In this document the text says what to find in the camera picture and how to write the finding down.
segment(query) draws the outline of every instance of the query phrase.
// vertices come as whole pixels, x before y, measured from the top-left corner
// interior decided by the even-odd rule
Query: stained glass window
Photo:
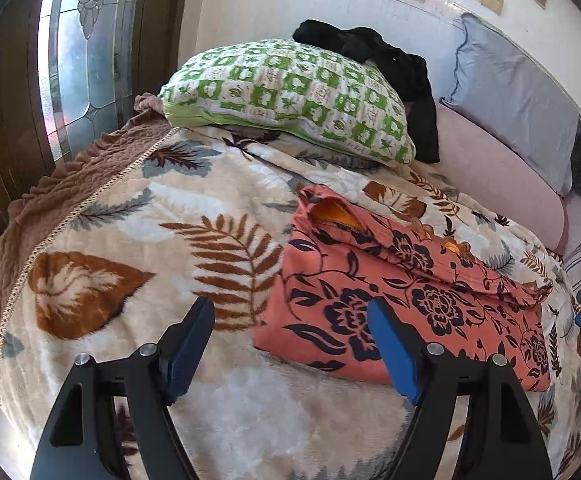
[[[58,166],[132,116],[135,4],[136,0],[42,0],[40,95]]]

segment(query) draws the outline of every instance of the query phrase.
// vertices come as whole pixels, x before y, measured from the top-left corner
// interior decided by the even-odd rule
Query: pillow
[[[387,166],[408,164],[415,154],[403,104],[374,65],[294,41],[197,54],[160,97],[173,126],[272,128]]]
[[[523,158],[558,194],[572,186],[579,110],[532,59],[472,14],[462,16],[456,86],[442,102]]]
[[[437,173],[486,209],[532,231],[561,254],[567,224],[561,198],[506,146],[458,113],[437,104]]]

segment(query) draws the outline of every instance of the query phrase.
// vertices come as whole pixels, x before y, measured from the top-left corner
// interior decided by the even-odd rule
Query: metal screw
[[[430,355],[442,355],[444,352],[443,345],[439,343],[428,343],[426,349]]]
[[[77,366],[84,366],[88,361],[90,361],[90,355],[83,352],[77,354],[77,357],[75,357],[75,364]]]
[[[139,353],[144,357],[148,357],[157,352],[157,345],[155,343],[144,343],[139,347]]]
[[[506,359],[505,355],[494,354],[493,363],[495,363],[497,366],[506,366],[508,364],[508,360]]]

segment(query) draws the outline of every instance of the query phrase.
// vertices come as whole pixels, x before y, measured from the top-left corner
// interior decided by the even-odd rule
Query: folded orange floral shirt
[[[502,353],[525,390],[549,386],[541,303],[552,285],[516,283],[486,267],[467,242],[406,227],[321,185],[299,192],[291,239],[254,345],[353,380],[389,383],[366,322],[384,296],[401,322],[454,355]]]

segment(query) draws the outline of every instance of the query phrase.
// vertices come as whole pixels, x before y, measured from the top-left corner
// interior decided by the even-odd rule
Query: lace trim
[[[127,166],[119,173],[113,175],[111,179],[106,182],[103,186],[93,192],[91,196],[87,199],[83,200],[79,203],[75,208],[61,221],[58,225],[56,225],[53,230],[50,232],[43,241],[38,243],[34,249],[30,252],[28,259],[26,260],[26,264],[22,269],[22,272],[19,273],[17,277],[17,281],[13,285],[10,295],[8,296],[8,301],[6,302],[6,308],[4,309],[1,319],[0,319],[0,379],[1,379],[1,364],[2,364],[2,347],[4,346],[4,332],[6,332],[6,326],[10,322],[11,314],[13,313],[14,304],[16,303],[19,295],[21,294],[22,288],[24,287],[24,283],[28,280],[28,275],[32,270],[32,266],[34,261],[37,259],[37,256],[40,255],[43,250],[49,246],[55,238],[62,232],[68,225],[80,215],[80,213],[90,206],[93,202],[95,202],[105,191],[109,190],[112,186],[114,186],[118,181],[124,178],[128,173],[135,170],[138,166],[144,163],[144,161],[155,151],[157,150],[164,142],[170,139],[180,128],[171,128],[168,133],[163,136],[160,140],[155,142],[150,148],[145,150],[135,162],[131,163],[131,165]],[[0,406],[2,405],[1,399],[1,391],[0,391]]]

